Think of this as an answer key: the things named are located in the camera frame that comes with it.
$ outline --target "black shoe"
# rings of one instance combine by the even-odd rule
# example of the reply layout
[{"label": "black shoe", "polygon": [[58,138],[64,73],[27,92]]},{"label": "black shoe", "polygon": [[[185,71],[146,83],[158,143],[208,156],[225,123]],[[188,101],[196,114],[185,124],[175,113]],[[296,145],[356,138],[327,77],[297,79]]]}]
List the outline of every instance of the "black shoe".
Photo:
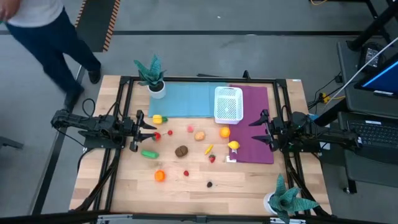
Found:
[{"label": "black shoe", "polygon": [[101,80],[101,69],[97,71],[88,72],[88,77],[92,84],[97,84]]},{"label": "black shoe", "polygon": [[73,107],[75,107],[80,95],[84,92],[84,90],[85,89],[80,86],[79,89],[67,93],[67,97],[65,98],[65,102],[63,104],[65,106],[65,109],[68,110],[70,113],[72,112]]}]

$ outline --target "computer screen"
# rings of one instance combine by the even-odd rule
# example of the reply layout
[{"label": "computer screen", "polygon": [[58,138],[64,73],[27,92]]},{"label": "computer screen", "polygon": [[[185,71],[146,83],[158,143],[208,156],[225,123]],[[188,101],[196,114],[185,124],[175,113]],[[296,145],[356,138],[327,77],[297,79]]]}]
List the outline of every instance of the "computer screen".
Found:
[{"label": "computer screen", "polygon": [[386,67],[369,81],[364,82],[362,87],[389,93],[398,93],[398,61]]}]

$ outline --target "strawberry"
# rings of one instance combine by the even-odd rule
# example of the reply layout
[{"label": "strawberry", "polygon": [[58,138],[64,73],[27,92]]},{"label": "strawberry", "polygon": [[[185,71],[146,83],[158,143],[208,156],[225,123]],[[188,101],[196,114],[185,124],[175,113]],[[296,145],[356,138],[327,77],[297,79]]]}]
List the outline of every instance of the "strawberry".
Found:
[{"label": "strawberry", "polygon": [[214,163],[214,161],[216,160],[216,156],[213,155],[213,154],[210,155],[210,156],[209,156],[209,160],[210,160],[211,163]]},{"label": "strawberry", "polygon": [[161,137],[160,133],[155,132],[154,134],[155,134],[155,136],[152,137],[152,140],[154,140],[154,141],[159,140]]}]

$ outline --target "white basket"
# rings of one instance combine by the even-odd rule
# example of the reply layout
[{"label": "white basket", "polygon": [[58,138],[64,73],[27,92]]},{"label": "white basket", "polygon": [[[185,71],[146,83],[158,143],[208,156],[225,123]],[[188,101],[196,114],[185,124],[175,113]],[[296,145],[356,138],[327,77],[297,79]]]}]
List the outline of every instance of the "white basket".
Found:
[{"label": "white basket", "polygon": [[217,87],[214,117],[218,124],[238,124],[243,119],[243,92],[235,87]]}]

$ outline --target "white shirt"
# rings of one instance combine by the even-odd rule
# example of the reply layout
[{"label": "white shirt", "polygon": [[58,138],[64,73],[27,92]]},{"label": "white shirt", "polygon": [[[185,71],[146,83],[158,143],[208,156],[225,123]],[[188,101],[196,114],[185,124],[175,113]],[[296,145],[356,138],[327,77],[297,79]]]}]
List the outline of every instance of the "white shirt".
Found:
[{"label": "white shirt", "polygon": [[7,22],[18,27],[42,27],[61,14],[61,0],[22,0],[17,14]]}]

